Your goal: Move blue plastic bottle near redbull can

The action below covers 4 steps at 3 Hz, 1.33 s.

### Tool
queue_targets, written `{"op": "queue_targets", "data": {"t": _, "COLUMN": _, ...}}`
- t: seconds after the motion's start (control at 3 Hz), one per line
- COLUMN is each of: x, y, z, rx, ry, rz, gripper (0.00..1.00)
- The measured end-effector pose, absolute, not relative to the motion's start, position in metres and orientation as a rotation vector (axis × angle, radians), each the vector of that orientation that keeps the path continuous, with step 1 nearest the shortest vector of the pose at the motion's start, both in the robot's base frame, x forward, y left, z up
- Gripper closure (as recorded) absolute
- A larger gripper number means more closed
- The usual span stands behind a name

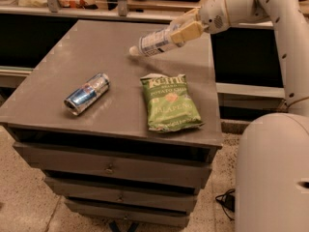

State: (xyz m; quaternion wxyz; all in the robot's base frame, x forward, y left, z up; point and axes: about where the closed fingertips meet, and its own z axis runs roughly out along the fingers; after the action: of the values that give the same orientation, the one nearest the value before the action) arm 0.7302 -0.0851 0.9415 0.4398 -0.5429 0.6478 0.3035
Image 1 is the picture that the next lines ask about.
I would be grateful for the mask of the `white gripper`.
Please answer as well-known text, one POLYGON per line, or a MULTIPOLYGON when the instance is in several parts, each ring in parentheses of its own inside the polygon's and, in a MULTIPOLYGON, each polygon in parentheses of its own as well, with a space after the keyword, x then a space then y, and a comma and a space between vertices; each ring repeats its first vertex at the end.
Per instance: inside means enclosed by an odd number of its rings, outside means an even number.
POLYGON ((170 39, 174 44, 197 39, 204 30, 209 34, 217 34, 230 27, 225 0, 208 0, 200 9, 192 9, 180 16, 180 20, 195 21, 170 24, 172 28, 170 39))

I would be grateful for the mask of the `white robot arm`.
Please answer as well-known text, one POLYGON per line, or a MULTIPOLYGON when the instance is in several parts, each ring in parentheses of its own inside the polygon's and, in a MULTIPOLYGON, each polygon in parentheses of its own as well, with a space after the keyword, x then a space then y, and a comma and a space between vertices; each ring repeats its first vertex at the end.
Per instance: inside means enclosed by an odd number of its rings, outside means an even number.
POLYGON ((177 18, 219 30, 270 19, 285 91, 286 113, 262 116, 239 141, 236 232, 309 232, 309 25, 298 0, 209 0, 177 18))

